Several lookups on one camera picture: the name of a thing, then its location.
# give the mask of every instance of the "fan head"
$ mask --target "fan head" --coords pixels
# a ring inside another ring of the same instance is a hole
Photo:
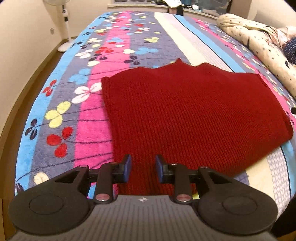
[[[67,3],[70,0],[44,0],[49,5],[58,6]]]

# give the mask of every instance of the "navy blue polka dot fabric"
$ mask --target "navy blue polka dot fabric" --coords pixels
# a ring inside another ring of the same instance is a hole
[[[296,37],[291,38],[283,49],[284,55],[291,64],[296,64]]]

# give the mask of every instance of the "pink stripe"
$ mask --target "pink stripe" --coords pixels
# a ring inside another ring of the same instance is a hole
[[[123,12],[117,15],[117,19],[120,20],[117,23],[112,24],[114,26],[119,26],[109,30],[108,37],[105,43],[100,46],[107,47],[109,50],[104,50],[101,52],[102,56],[107,57],[106,60],[99,60],[100,63],[95,65],[92,68],[91,76],[89,77],[87,87],[91,88],[91,86],[95,83],[101,82],[101,78],[104,76],[112,76],[116,73],[121,72],[122,70],[129,69],[129,64],[125,64],[124,61],[129,59],[129,55],[124,54],[124,49],[129,49],[130,47],[130,37],[126,35],[128,31],[121,29],[121,27],[125,26],[128,23],[128,19],[130,18],[130,14],[127,12]],[[109,43],[108,40],[112,40],[114,37],[119,37],[124,40],[123,42],[115,41],[117,43]],[[91,93],[89,98],[81,104],[81,110],[101,107],[103,106],[103,99],[101,95],[101,91]],[[108,118],[105,113],[104,108],[99,108],[90,111],[80,112],[79,119],[80,120],[106,120]],[[108,141],[111,140],[111,132],[109,128],[108,121],[92,121],[85,122],[79,121],[77,124],[77,133],[76,133],[76,142],[98,142],[98,141]],[[105,143],[94,143],[94,144],[76,144],[75,145],[75,159],[81,159],[75,161],[74,166],[87,164],[91,167],[99,168],[102,162],[105,160],[112,161],[112,153],[113,147],[112,142],[108,141]]]
[[[261,76],[261,78],[264,80],[264,82],[268,85],[268,87],[270,88],[270,90],[273,92],[273,94],[275,95],[275,97],[277,98],[278,102],[281,104],[281,107],[283,108],[283,110],[285,112],[289,113],[289,116],[291,118],[291,120],[296,123],[296,118],[291,114],[291,109],[290,106],[288,104],[288,101],[285,99],[284,96],[279,95],[279,93],[277,91],[275,91],[274,86],[272,83],[270,83],[270,81],[268,81],[267,77],[265,75],[263,75],[262,73],[260,73],[258,71],[258,69],[256,68],[255,65],[253,65],[248,59],[246,59],[243,55],[243,53],[241,51],[239,51],[237,49],[237,47],[232,44],[231,42],[228,42],[227,40],[225,40],[224,38],[221,38],[218,34],[214,33],[209,27],[208,25],[198,19],[194,19],[196,23],[198,23],[201,27],[203,27],[205,29],[205,31],[209,32],[211,35],[215,36],[217,39],[219,39],[220,41],[222,41],[227,47],[229,47],[234,53],[236,53],[236,55],[242,59],[242,63],[245,63],[248,67],[252,68],[254,70],[255,74],[259,74]],[[260,61],[258,59],[258,57],[254,56],[253,59],[255,61]],[[270,71],[269,69],[267,69],[267,67],[265,65],[262,65],[267,71]]]

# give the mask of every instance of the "cream polka dot blanket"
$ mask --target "cream polka dot blanket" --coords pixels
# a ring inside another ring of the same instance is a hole
[[[217,26],[246,45],[296,98],[296,68],[277,46],[276,28],[229,13],[217,19]]]

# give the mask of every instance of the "striped blanket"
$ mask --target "striped blanket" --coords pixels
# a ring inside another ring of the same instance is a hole
[[[260,74],[296,122],[290,112],[296,103],[277,78],[217,26],[158,12],[105,13],[77,37],[34,102],[18,152],[16,194],[75,166],[98,168],[112,161],[101,78],[140,66],[158,68],[177,58],[193,66],[208,62],[226,71]],[[270,195],[279,214],[296,191],[295,147],[293,138],[236,177]]]

